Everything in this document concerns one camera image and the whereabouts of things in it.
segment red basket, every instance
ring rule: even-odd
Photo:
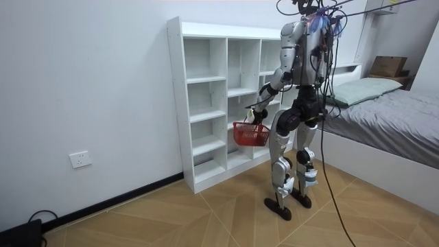
[[[270,129],[262,124],[233,123],[233,139],[238,145],[263,147],[269,135]]]

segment white wall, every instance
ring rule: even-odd
[[[423,62],[420,64],[418,75],[414,80],[411,91],[424,94],[437,95],[438,83],[438,57],[439,57],[439,24],[431,37]]]
[[[376,56],[408,57],[404,69],[416,74],[438,20],[437,0],[406,3],[399,6],[398,14],[376,16],[375,41],[369,43],[372,49],[364,60],[366,75]]]
[[[284,10],[296,11],[290,3]],[[0,231],[39,209],[65,215],[181,172],[166,21],[280,29],[298,20],[274,4],[0,1]],[[361,22],[349,20],[339,63],[353,61]],[[73,170],[68,155],[82,150],[93,164]]]

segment humanoid robot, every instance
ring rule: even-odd
[[[276,200],[266,198],[264,204],[284,220],[291,220],[291,211],[285,206],[284,198],[293,196],[305,208],[311,208],[308,188],[317,184],[317,170],[313,166],[314,153],[309,145],[317,130],[318,122],[326,114],[318,100],[318,89],[323,83],[330,58],[325,60],[325,36],[332,33],[309,31],[307,19],[316,12],[312,0],[298,2],[302,14],[300,21],[288,23],[281,30],[281,66],[274,72],[271,82],[263,85],[258,101],[247,115],[247,122],[260,124],[268,115],[265,107],[278,92],[295,86],[298,97],[292,107],[277,112],[270,131],[270,158],[272,162],[272,186]],[[292,162],[283,156],[290,138],[296,130],[296,177],[298,188],[294,188],[294,177],[290,175]]]

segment white bookshelf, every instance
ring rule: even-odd
[[[233,122],[244,120],[245,107],[256,103],[260,87],[280,65],[280,30],[176,17],[168,21],[167,32],[182,166],[190,188],[200,192],[268,161],[268,146],[235,143]],[[271,128],[275,114],[292,100],[279,93],[263,123]]]

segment pillow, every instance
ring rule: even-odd
[[[352,106],[384,93],[398,89],[401,84],[394,80],[382,78],[364,78],[343,83],[334,87],[334,97],[328,98],[329,104],[337,103],[340,107]]]

